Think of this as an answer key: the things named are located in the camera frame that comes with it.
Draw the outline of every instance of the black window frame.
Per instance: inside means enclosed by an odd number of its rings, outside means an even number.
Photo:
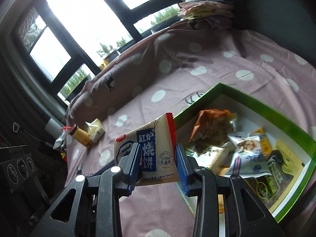
[[[140,34],[134,26],[136,22],[147,17],[150,14],[153,14],[159,10],[165,9],[173,4],[181,2],[181,0],[150,0],[137,6],[134,9],[130,9],[123,2],[123,0],[104,1],[113,10],[113,12],[116,14],[116,16],[119,18],[123,26],[132,37],[131,41],[117,49],[120,53],[124,52],[129,47],[141,41],[145,37],[151,35],[150,29]],[[36,42],[34,42],[29,52],[24,47],[17,34],[18,27],[32,8],[36,9],[36,11],[39,13],[46,24],[45,28],[50,28],[52,33],[55,35],[55,37],[58,39],[58,41],[71,57],[71,59],[65,64],[65,66],[61,69],[61,71],[58,73],[53,81],[50,81],[48,79],[48,77],[44,74],[44,72],[42,72],[37,63],[30,56],[32,48],[37,43],[44,30],[37,37]],[[68,106],[63,100],[61,100],[61,98],[58,97],[58,93],[83,64],[86,64],[95,76],[101,72],[98,65],[96,65],[92,61],[92,59],[85,53],[85,51],[66,30],[64,25],[59,21],[57,16],[50,9],[46,0],[33,0],[31,2],[31,4],[26,8],[24,13],[16,22],[11,32],[11,38],[13,39],[19,53],[22,55],[23,60],[30,72],[35,76],[35,78],[39,81],[43,88],[45,88],[64,108],[67,108]]]

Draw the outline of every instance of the red package edge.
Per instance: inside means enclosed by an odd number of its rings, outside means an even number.
[[[177,134],[176,134],[176,126],[174,125],[173,115],[171,112],[166,113],[167,121],[169,126],[169,133],[173,148],[173,157],[175,158],[175,149],[176,149],[176,141],[177,141]]]

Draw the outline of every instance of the polka dot bedsheet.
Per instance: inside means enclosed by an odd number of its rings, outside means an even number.
[[[114,158],[114,139],[165,112],[183,111],[218,82],[281,112],[316,139],[315,69],[248,30],[193,30],[179,22],[122,53],[72,100],[67,125],[99,118],[104,136],[89,151],[67,136],[68,178]],[[123,236],[192,236],[194,217],[176,185],[136,187],[120,199]]]

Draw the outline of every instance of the speaker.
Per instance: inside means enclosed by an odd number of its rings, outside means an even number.
[[[24,155],[24,149],[25,146],[6,148],[6,150],[0,149],[1,158],[14,157],[0,163],[2,178],[12,193],[36,172],[32,155],[30,153]]]

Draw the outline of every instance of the bottle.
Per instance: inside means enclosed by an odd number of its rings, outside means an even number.
[[[88,133],[80,129],[77,125],[73,127],[73,130],[69,134],[72,135],[78,142],[80,142],[87,149],[90,149],[92,147],[93,142],[89,139]]]

